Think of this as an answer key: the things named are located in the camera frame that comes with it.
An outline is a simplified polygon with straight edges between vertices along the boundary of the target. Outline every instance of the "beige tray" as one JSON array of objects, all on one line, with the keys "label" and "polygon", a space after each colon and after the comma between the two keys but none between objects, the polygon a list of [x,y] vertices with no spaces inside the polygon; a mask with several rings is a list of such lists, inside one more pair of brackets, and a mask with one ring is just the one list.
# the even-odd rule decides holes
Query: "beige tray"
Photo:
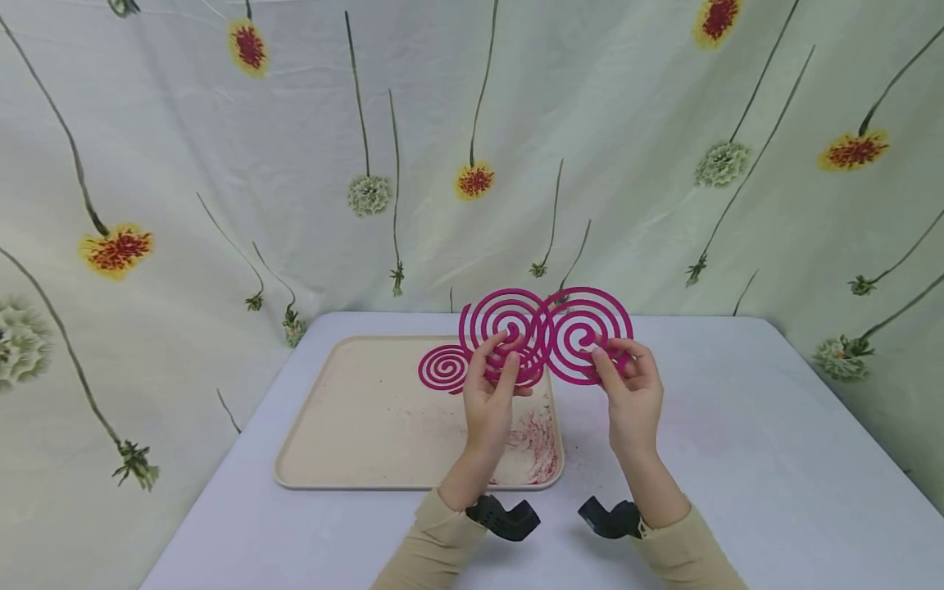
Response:
[{"label": "beige tray", "polygon": [[[430,489],[465,445],[462,396],[416,372],[455,336],[357,336],[331,350],[276,457],[275,478],[300,489]],[[564,471],[550,378],[514,400],[512,435],[491,489],[539,490]]]}]

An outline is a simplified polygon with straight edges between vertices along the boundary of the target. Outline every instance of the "floral curtain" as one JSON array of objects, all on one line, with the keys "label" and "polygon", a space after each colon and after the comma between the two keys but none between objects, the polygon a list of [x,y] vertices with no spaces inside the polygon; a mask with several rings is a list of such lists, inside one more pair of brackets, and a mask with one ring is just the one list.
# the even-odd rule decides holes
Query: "floral curtain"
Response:
[{"label": "floral curtain", "polygon": [[136,587],[319,313],[511,286],[766,318],[944,509],[939,2],[56,0],[0,26],[10,587]]}]

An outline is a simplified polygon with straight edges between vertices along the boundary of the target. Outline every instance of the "pink residue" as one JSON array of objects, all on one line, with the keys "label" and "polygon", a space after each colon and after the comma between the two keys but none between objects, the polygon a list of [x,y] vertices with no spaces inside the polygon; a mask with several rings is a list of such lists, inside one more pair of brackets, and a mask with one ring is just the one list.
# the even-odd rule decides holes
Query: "pink residue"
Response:
[{"label": "pink residue", "polygon": [[527,450],[533,456],[534,466],[528,472],[528,485],[550,481],[557,473],[560,461],[550,406],[528,411],[509,435],[508,446]]}]

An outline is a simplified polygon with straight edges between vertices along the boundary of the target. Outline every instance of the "white table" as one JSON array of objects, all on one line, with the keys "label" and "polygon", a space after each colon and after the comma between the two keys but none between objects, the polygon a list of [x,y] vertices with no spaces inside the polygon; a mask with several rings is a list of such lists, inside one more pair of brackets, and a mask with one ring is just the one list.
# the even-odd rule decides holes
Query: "white table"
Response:
[{"label": "white table", "polygon": [[[289,491],[272,465],[322,362],[356,334],[455,333],[458,314],[318,318],[220,464],[143,590],[366,588],[421,492]],[[752,589],[940,588],[944,518],[770,324],[635,317],[666,385],[663,459]],[[577,515],[629,497],[607,443],[604,394],[553,383],[565,472],[526,497],[541,526],[486,538],[458,588],[658,588],[625,539]]]}]

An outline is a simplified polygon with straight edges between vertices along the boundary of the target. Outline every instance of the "pink spiral coil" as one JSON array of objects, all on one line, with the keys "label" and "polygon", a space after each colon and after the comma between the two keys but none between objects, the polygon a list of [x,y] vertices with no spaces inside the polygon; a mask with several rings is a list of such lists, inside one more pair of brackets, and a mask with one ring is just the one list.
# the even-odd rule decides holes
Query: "pink spiral coil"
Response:
[{"label": "pink spiral coil", "polygon": [[[608,293],[593,287],[571,287],[547,299],[524,289],[501,289],[487,295],[475,308],[466,305],[459,319],[459,344],[437,346],[419,363],[419,378],[437,391],[459,394],[472,353],[503,329],[508,337],[486,360],[485,378],[496,382],[505,357],[520,356],[516,384],[536,385],[544,367],[575,385],[600,383],[589,352],[611,338],[632,338],[632,322],[625,308]],[[628,353],[604,347],[623,372]]]},{"label": "pink spiral coil", "polygon": [[463,390],[472,352],[458,345],[437,346],[419,362],[419,380],[430,389],[456,395]]},{"label": "pink spiral coil", "polygon": [[[601,383],[589,349],[611,338],[632,338],[632,322],[615,297],[593,287],[571,287],[542,303],[538,315],[547,336],[547,365],[557,377],[574,385]],[[620,373],[630,360],[621,350],[604,347]]]}]

